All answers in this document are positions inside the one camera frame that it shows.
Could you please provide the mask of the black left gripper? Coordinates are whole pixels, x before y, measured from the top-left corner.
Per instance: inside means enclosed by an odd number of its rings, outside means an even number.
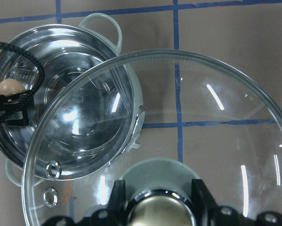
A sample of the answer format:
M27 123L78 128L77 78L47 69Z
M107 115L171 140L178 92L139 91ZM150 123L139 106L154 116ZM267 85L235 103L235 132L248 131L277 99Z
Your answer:
M0 125L6 123L9 126L25 126L29 124L27 105L28 93L0 95Z

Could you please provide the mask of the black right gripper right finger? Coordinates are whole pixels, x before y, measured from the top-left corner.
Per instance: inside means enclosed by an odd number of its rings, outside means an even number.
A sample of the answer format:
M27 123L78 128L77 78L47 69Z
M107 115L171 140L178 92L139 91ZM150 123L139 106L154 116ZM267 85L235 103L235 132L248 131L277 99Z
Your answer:
M191 202L198 226L219 226L217 220L219 206L201 179L192 179Z

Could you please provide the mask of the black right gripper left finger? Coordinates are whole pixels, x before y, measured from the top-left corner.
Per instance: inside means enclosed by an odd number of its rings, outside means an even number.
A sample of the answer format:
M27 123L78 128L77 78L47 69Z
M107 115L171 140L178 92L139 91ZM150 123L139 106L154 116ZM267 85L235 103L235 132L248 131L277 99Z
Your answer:
M107 204L108 226L127 226L131 213L131 200L127 199L126 181L115 180Z

